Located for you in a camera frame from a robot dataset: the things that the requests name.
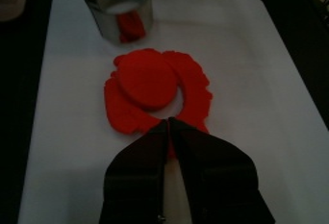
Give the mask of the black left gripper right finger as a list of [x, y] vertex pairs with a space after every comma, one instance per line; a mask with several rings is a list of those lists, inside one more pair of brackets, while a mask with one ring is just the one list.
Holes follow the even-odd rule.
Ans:
[[249, 155], [174, 117], [168, 122], [192, 224], [275, 224]]

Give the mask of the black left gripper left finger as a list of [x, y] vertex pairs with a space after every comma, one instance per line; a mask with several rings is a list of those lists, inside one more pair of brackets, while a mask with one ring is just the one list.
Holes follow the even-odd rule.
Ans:
[[99, 224], [162, 224], [167, 122], [115, 156], [104, 175]]

